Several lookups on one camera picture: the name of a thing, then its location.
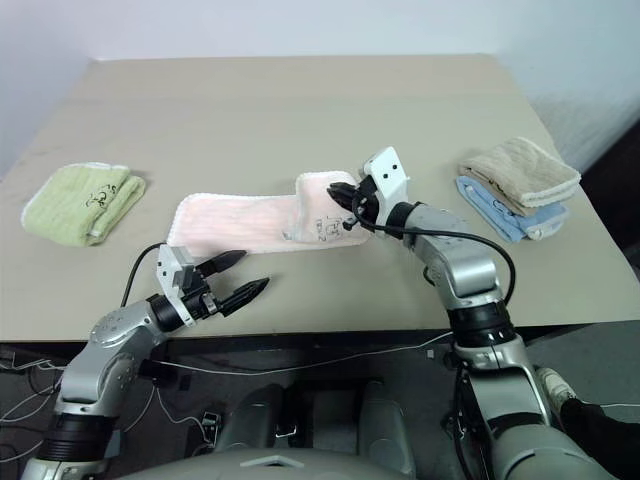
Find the towel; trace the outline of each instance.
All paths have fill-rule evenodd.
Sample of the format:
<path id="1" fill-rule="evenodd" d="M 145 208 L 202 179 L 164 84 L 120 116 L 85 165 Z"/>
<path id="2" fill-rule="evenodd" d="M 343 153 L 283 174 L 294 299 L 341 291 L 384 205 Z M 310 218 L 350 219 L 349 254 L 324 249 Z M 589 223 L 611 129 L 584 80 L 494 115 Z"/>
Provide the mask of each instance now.
<path id="1" fill-rule="evenodd" d="M 473 178 L 460 176 L 456 185 L 460 194 L 508 242 L 517 243 L 524 237 L 542 240 L 556 233 L 569 217 L 569 209 L 561 203 L 546 205 L 534 215 L 523 217 L 496 200 Z"/>
<path id="2" fill-rule="evenodd" d="M 469 170 L 468 168 L 460 167 L 460 173 L 464 176 L 467 176 L 476 180 L 489 193 L 491 193 L 491 195 L 493 195 L 496 198 L 496 200 L 498 200 L 500 203 L 502 203 L 505 207 L 507 207 L 516 215 L 522 215 L 523 217 L 528 217 L 530 215 L 535 214 L 538 211 L 537 207 L 535 208 L 523 207 L 518 202 L 514 202 L 509 197 L 507 197 L 504 194 L 504 192 L 500 190 L 500 187 L 496 185 L 494 182 L 483 180 L 482 178 L 477 177 L 476 175 L 474 175 L 474 172 L 472 170 Z"/>
<path id="3" fill-rule="evenodd" d="M 317 172 L 298 177 L 295 195 L 189 195 L 178 206 L 167 243 L 186 247 L 193 257 L 233 249 L 274 253 L 364 243 L 368 231 L 342 226 L 351 215 L 327 194 L 334 182 L 356 183 L 346 172 Z"/>
<path id="4" fill-rule="evenodd" d="M 144 188 L 144 180 L 123 165 L 67 165 L 24 207 L 22 226 L 62 245 L 98 244 L 142 197 Z"/>
<path id="5" fill-rule="evenodd" d="M 460 162 L 464 175 L 495 184 L 522 207 L 542 207 L 571 197 L 580 173 L 526 138 L 513 138 Z"/>

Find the stack of towels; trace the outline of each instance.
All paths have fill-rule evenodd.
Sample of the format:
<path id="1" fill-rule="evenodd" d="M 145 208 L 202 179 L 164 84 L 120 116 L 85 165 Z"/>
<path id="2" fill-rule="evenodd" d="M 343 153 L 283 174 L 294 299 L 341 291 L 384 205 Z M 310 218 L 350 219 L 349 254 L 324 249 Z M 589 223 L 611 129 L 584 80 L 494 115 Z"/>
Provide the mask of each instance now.
<path id="1" fill-rule="evenodd" d="M 526 138 L 460 162 L 460 194 L 506 241 L 541 240 L 569 216 L 580 173 Z"/>

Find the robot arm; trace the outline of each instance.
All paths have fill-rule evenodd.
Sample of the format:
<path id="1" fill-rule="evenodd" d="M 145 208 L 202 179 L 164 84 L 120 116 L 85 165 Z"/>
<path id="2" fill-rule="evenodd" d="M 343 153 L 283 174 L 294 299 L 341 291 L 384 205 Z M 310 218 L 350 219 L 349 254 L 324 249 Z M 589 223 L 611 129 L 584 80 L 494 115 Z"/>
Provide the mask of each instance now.
<path id="1" fill-rule="evenodd" d="M 409 178 L 392 147 L 369 159 L 360 176 L 358 185 L 332 184 L 328 193 L 353 213 L 346 229 L 360 222 L 379 236 L 393 236 L 425 264 L 424 277 L 447 310 L 461 365 L 455 413 L 465 417 L 490 457 L 490 477 L 573 478 L 575 473 L 585 479 L 610 478 L 571 439 L 550 427 L 533 366 L 482 243 L 498 251 L 501 247 L 470 235 L 466 222 L 446 210 L 409 203 Z"/>
<path id="2" fill-rule="evenodd" d="M 160 246 L 156 275 L 164 295 L 115 310 L 91 330 L 85 348 L 67 366 L 54 415 L 23 478 L 82 479 L 106 470 L 105 452 L 138 369 L 172 332 L 215 313 L 230 315 L 253 300 L 269 279 L 249 282 L 219 300 L 206 277 L 239 261 L 225 252 L 195 265 L 182 248 Z"/>

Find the green towel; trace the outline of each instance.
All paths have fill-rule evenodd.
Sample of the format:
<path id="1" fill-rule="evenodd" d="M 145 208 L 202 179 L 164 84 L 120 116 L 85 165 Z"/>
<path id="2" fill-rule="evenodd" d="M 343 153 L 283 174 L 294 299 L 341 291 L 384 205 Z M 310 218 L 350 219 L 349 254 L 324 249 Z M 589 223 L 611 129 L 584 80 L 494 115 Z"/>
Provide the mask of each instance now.
<path id="1" fill-rule="evenodd" d="M 24 207 L 22 226 L 62 245 L 101 243 L 142 197 L 144 187 L 144 180 L 122 165 L 67 165 Z"/>

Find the gray carpet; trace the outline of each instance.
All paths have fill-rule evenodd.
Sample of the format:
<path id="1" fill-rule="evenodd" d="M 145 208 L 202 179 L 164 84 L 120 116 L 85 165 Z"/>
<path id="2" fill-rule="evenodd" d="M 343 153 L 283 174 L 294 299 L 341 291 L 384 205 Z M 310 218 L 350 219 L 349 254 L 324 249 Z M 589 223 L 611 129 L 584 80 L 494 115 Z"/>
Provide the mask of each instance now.
<path id="1" fill-rule="evenodd" d="M 556 368 L 572 384 L 578 395 L 587 401 L 640 403 L 638 338 L 640 321 L 601 324 L 538 341 L 530 347 L 529 353 L 534 363 Z M 180 391 L 174 387 L 164 390 L 162 397 L 174 418 L 186 415 L 199 417 L 205 407 L 228 413 L 250 391 L 272 382 L 287 386 L 294 380 L 303 378 L 349 379 L 379 376 L 403 407 L 419 477 L 457 480 L 462 475 L 451 440 L 439 428 L 439 421 L 449 407 L 453 382 L 453 373 L 439 362 L 446 348 L 434 347 L 435 360 L 428 359 L 425 350 L 412 350 L 270 376 L 245 378 L 194 373 L 191 375 L 188 391 Z M 216 364 L 223 362 L 264 369 L 294 365 L 303 361 L 303 358 L 300 352 L 269 351 L 183 357 L 178 360 L 206 368 L 216 368 Z M 38 378 L 42 385 L 47 381 L 46 375 L 43 373 Z M 3 392 L 0 399 L 1 412 L 30 394 L 24 377 L 6 374 L 0 375 L 0 391 Z M 141 411 L 149 391 L 150 385 L 145 381 L 139 381 L 135 385 L 127 402 L 122 425 L 128 425 Z M 37 406 L 38 403 L 39 400 L 35 400 L 31 405 Z M 22 424 L 44 429 L 51 403 L 53 402 L 50 402 L 48 408 Z M 640 422 L 640 408 L 610 408 L 607 413 L 620 420 Z M 317 415 L 327 417 L 326 411 Z M 154 400 L 144 419 L 127 435 L 124 452 L 113 461 L 108 478 L 182 458 L 188 430 L 188 424 L 171 424 Z M 349 446 L 349 442 L 353 442 L 354 438 L 354 431 L 349 425 L 341 427 L 334 422 L 320 434 L 316 445 L 331 446 L 333 442 L 336 449 L 347 450 L 353 447 Z M 29 432 L 6 428 L 0 430 L 0 442 L 11 443 L 18 451 L 28 449 L 38 440 L 38 435 Z M 1 455 L 6 458 L 10 451 L 2 448 Z M 0 478 L 13 478 L 15 469 L 15 462 L 0 464 Z"/>

